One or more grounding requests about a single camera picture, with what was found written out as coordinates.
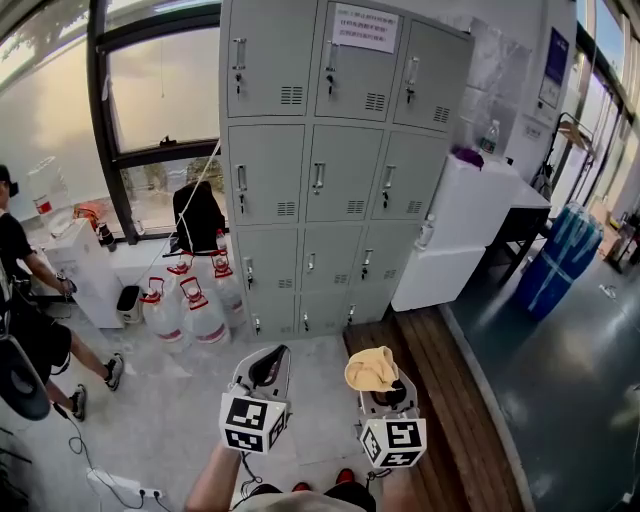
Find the blue container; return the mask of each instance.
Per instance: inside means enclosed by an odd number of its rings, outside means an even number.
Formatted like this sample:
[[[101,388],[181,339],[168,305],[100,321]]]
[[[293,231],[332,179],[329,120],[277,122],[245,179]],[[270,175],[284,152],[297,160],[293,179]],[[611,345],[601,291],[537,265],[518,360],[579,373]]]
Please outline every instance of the blue container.
[[[520,279],[515,300],[536,320],[543,319],[589,266],[602,237],[602,226],[582,206],[567,205]]]

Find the metal locker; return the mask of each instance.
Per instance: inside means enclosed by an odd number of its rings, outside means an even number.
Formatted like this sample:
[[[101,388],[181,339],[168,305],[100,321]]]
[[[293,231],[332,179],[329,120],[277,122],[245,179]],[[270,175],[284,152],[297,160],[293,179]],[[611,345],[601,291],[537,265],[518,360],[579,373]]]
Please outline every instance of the metal locker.
[[[360,226],[307,228],[304,234],[302,290],[338,290],[349,286]]]
[[[397,281],[419,233],[417,224],[371,226],[360,259],[356,261],[352,283]]]
[[[318,77],[316,115],[384,121],[396,67],[402,17],[393,53],[332,43],[336,3],[329,2]]]
[[[251,297],[278,290],[295,290],[295,229],[238,233],[244,287]]]
[[[303,294],[300,299],[298,332],[319,336],[338,331],[344,318],[345,297],[345,291]]]
[[[343,310],[346,325],[378,322],[389,307],[396,289],[395,284],[377,284],[354,288],[347,297]]]
[[[298,221],[303,141],[302,125],[229,128],[236,224]]]
[[[422,219],[436,191],[447,141],[392,132],[385,157],[374,219]]]
[[[382,130],[314,126],[307,222],[362,220]]]
[[[413,21],[394,122],[449,131],[467,83],[473,42]]]
[[[294,296],[260,294],[249,299],[251,328],[258,339],[282,339],[294,332]]]
[[[229,117],[305,114],[316,7],[317,0],[234,0]]]

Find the yellow cloth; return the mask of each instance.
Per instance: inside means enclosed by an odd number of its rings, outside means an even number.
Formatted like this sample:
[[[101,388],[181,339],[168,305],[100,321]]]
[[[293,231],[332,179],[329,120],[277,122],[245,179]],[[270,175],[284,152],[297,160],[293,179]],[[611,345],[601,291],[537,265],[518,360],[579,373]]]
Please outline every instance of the yellow cloth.
[[[344,378],[356,391],[393,391],[398,365],[387,347],[370,348],[353,354],[344,369]]]

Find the black cap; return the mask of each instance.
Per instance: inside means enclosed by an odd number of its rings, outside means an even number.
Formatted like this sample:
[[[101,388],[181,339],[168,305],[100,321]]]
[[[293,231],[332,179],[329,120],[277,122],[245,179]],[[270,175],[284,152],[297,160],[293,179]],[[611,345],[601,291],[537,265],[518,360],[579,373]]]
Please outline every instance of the black cap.
[[[13,197],[18,193],[18,184],[11,181],[11,175],[6,165],[0,165],[0,181],[4,181],[9,185],[9,197]]]

